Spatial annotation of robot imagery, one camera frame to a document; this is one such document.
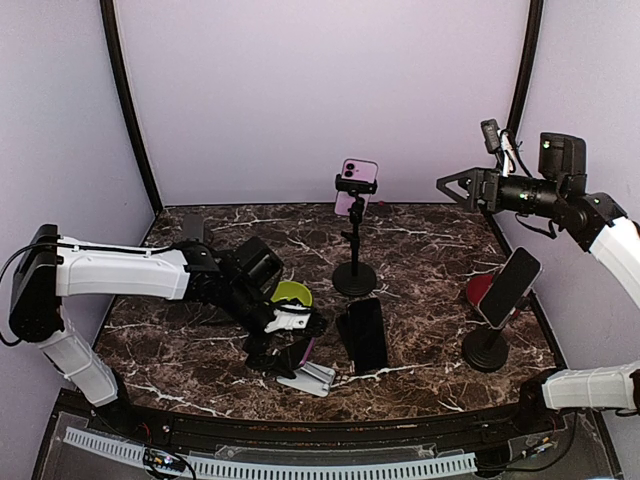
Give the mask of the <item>right black corner post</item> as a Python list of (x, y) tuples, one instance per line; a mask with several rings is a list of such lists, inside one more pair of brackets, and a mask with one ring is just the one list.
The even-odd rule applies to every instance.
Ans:
[[(542, 23), (543, 6), (544, 2), (542, 0), (531, 1), (529, 5), (522, 55), (520, 59), (513, 99), (509, 110), (507, 125), (505, 128), (509, 129), (512, 132), (512, 134), (514, 135), (515, 143), (524, 112), (525, 102), (529, 92), (529, 84), (534, 66), (535, 54)], [(521, 170), (527, 177), (531, 177), (531, 172), (525, 166), (520, 157), (519, 147), (517, 146), (517, 144), (516, 149), (518, 154), (517, 166), (521, 168)]]

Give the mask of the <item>black tall phone stand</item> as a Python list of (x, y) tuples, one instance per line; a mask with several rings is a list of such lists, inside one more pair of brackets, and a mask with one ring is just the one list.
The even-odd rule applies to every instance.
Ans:
[(342, 231), (341, 235), (349, 242), (351, 260), (340, 264), (332, 274), (334, 288), (347, 297), (363, 297), (370, 294), (376, 287), (377, 277), (374, 270), (359, 260), (360, 235), (359, 227), (362, 223), (365, 206), (362, 198), (356, 198), (349, 209), (349, 221), (352, 231)]

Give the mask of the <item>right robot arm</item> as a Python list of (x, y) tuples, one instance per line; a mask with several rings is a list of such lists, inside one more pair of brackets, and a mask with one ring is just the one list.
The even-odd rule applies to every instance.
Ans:
[[(587, 193), (585, 141), (541, 133), (537, 178), (509, 174), (509, 163), (519, 154), (504, 131), (486, 135), (485, 143), (490, 152), (502, 154), (500, 167), (475, 167), (441, 177), (437, 189), (469, 211), (512, 211), (547, 219), (549, 235), (566, 231), (637, 301), (639, 226), (610, 195)], [(639, 411), (639, 364), (559, 370), (534, 380), (529, 394), (510, 413), (511, 426), (521, 434), (534, 432), (549, 410), (614, 409), (633, 415)]]

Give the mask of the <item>black folding phone stand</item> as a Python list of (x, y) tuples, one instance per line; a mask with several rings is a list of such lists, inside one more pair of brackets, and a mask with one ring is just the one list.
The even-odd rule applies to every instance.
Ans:
[(335, 325), (338, 330), (341, 342), (347, 352), (350, 361), (350, 370), (354, 372), (356, 365), (352, 334), (350, 331), (349, 314), (347, 312), (344, 312), (338, 315), (335, 319)]

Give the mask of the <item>left black corner post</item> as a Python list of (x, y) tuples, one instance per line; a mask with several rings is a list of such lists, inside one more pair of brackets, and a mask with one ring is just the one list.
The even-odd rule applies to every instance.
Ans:
[(119, 35), (116, 3), (113, 0), (100, 0), (99, 6), (112, 76), (129, 142), (147, 199), (154, 214), (158, 215), (163, 211), (164, 205), (152, 172), (133, 101)]

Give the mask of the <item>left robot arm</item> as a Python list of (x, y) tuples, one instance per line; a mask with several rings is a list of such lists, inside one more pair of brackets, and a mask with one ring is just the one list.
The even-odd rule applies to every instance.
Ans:
[(14, 337), (2, 344), (37, 346), (94, 408), (102, 408), (103, 421), (120, 436), (140, 429), (140, 412), (128, 404), (115, 371), (64, 314), (63, 299), (124, 295), (213, 305), (247, 332), (247, 366), (284, 377), (293, 369), (280, 355), (268, 353), (270, 336), (309, 320), (300, 307), (273, 305), (283, 264), (257, 237), (231, 250), (196, 239), (141, 248), (81, 241), (44, 224), (6, 263), (16, 267), (8, 317)]

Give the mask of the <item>red bowl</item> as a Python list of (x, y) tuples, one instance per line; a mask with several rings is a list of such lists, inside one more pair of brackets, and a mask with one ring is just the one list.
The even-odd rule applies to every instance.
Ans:
[[(480, 300), (487, 293), (493, 283), (493, 274), (483, 274), (472, 277), (466, 287), (466, 298), (469, 303), (478, 309)], [(526, 310), (530, 305), (530, 298), (528, 296), (522, 297), (516, 306), (510, 313), (511, 318), (517, 318), (523, 310)]]

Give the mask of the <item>black corner post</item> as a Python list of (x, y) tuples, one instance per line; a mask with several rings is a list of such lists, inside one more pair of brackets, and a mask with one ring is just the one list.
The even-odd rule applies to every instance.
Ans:
[(154, 214), (158, 215), (163, 211), (164, 205), (152, 172), (133, 101), (119, 35), (116, 3), (113, 0), (100, 0), (99, 6), (112, 76), (129, 142), (147, 199)]
[[(520, 59), (513, 99), (509, 110), (507, 125), (505, 128), (509, 129), (512, 132), (512, 134), (514, 135), (515, 143), (524, 112), (525, 102), (529, 92), (529, 84), (534, 66), (535, 54), (542, 23), (543, 6), (544, 2), (542, 0), (531, 1), (529, 5), (522, 55)], [(517, 166), (521, 168), (521, 170), (527, 177), (531, 177), (531, 172), (525, 166), (520, 157), (519, 147), (517, 146), (517, 144), (516, 149), (518, 154)]]

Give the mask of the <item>white folding phone stand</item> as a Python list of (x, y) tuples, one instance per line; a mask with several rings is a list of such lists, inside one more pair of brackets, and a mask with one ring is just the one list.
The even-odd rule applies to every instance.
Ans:
[(331, 386), (336, 377), (336, 371), (332, 368), (307, 362), (294, 371), (295, 377), (289, 379), (278, 376), (276, 381), (296, 390), (317, 396), (329, 395)]

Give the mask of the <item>black front rail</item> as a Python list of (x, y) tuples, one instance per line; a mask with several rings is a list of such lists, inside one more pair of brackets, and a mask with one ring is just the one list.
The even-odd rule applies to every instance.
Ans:
[(529, 420), (519, 430), (518, 406), (400, 420), (363, 422), (276, 422), (224, 419), (137, 406), (150, 427), (152, 443), (180, 452), (212, 452), (224, 445), (288, 450), (347, 450), (433, 444), (439, 451), (486, 450), (521, 436), (551, 432), (562, 441), (582, 412), (564, 411)]

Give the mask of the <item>green bowl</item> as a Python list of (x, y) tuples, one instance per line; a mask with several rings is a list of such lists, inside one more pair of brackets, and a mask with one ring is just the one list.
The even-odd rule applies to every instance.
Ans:
[(280, 301), (299, 301), (306, 307), (313, 305), (313, 296), (311, 291), (302, 283), (295, 281), (281, 281), (278, 283), (273, 295), (273, 302)]

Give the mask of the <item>phone on right stand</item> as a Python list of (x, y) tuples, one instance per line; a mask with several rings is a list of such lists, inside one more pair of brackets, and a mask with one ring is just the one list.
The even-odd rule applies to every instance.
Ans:
[(540, 261), (524, 247), (512, 252), (478, 303), (477, 310), (490, 328), (499, 330), (504, 327), (541, 271)]

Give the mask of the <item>large black phone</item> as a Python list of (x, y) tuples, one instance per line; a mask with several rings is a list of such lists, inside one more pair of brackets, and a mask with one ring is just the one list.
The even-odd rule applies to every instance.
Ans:
[(388, 366), (388, 354), (381, 303), (367, 298), (351, 303), (347, 326), (353, 351), (354, 370), (363, 374)]

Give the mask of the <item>purple edged phone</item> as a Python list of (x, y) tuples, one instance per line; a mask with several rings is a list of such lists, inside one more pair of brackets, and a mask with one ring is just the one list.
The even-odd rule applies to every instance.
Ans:
[(280, 358), (290, 370), (297, 370), (303, 366), (315, 345), (314, 337), (302, 338), (287, 346), (280, 352)]

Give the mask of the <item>grey small phone stand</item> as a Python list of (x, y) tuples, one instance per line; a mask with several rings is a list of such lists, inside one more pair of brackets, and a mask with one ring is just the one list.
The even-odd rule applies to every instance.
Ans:
[(185, 240), (202, 243), (205, 237), (204, 218), (197, 214), (187, 214), (182, 221), (182, 234)]

